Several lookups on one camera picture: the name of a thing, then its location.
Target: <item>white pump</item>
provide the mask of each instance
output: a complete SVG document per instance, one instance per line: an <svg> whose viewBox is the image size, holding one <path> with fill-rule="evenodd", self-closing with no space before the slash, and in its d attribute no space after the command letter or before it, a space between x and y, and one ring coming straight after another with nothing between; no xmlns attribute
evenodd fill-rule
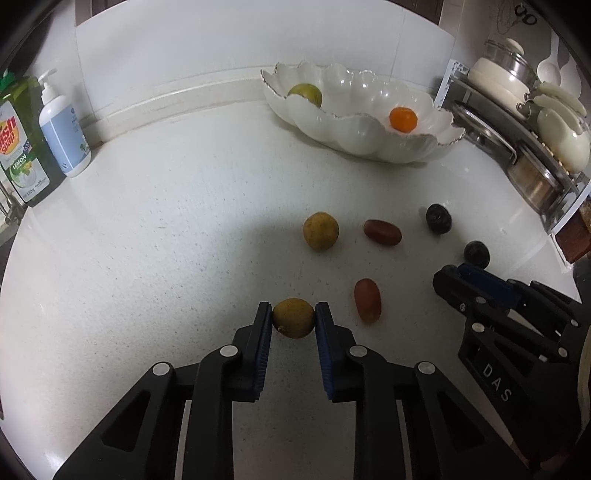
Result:
<svg viewBox="0 0 591 480"><path fill-rule="evenodd" d="M53 75L55 72L57 72L57 69L51 69L51 70L47 70L42 75L39 75L39 78L38 78L39 84L43 87L43 92L41 94L41 100L43 100L43 105L47 105L49 102L51 102L52 100L54 100L55 98L58 97L58 94L56 93L56 91L46 81L47 77L49 77L50 75Z"/></svg>

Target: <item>white decorative bowl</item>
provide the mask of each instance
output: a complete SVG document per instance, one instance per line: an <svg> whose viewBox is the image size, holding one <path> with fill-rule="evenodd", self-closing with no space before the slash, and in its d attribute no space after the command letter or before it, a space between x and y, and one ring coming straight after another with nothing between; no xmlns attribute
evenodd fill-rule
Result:
<svg viewBox="0 0 591 480"><path fill-rule="evenodd" d="M463 128L453 115L435 110L430 95L410 90L400 80L383 82L369 70L350 72L342 65L318 67L303 61L297 67L278 63L273 74L261 70L271 109L308 137L335 150L390 163L410 163L460 140ZM322 108L300 95L287 96L299 83L322 92ZM411 108L418 125L409 134L389 124L392 108Z"/></svg>

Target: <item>pot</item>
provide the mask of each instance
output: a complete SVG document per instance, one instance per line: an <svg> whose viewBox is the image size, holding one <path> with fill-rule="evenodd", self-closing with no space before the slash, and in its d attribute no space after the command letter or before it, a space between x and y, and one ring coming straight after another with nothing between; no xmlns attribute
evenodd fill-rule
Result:
<svg viewBox="0 0 591 480"><path fill-rule="evenodd" d="M564 119L551 108L538 114L540 139L571 174L580 173L589 162L589 132L577 135Z"/></svg>
<svg viewBox="0 0 591 480"><path fill-rule="evenodd" d="M538 77L514 40L485 42L485 53L468 72L468 80L484 94L517 118L523 118L517 105L534 87Z"/></svg>
<svg viewBox="0 0 591 480"><path fill-rule="evenodd" d="M558 181L524 144L517 146L517 161L509 166L507 176L524 200L541 215L562 194Z"/></svg>
<svg viewBox="0 0 591 480"><path fill-rule="evenodd" d="M581 172L589 162L591 135L582 115L584 106L560 87L546 82L532 90L520 110L535 119L540 140L571 174Z"/></svg>

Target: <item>brown spotted fruit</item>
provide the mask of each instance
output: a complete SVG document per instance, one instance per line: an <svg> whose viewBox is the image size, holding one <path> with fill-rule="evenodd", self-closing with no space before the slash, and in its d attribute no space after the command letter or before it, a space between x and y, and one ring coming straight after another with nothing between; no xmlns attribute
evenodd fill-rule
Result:
<svg viewBox="0 0 591 480"><path fill-rule="evenodd" d="M304 338L314 329L314 309L302 299L286 299L273 308L273 326L288 338Z"/></svg>
<svg viewBox="0 0 591 480"><path fill-rule="evenodd" d="M328 250L339 237L339 224L326 212L317 212L304 222L306 243L317 252Z"/></svg>

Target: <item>red oval fruit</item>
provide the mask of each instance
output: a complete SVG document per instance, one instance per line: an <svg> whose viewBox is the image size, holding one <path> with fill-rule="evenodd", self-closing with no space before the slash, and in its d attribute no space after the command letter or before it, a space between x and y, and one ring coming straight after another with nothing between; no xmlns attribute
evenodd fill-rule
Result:
<svg viewBox="0 0 591 480"><path fill-rule="evenodd" d="M363 232L381 245L398 245L402 240L400 228L383 220L367 220L363 224Z"/></svg>
<svg viewBox="0 0 591 480"><path fill-rule="evenodd" d="M361 320L369 325L376 322L382 314L382 298L375 282L369 278L359 280L353 296Z"/></svg>

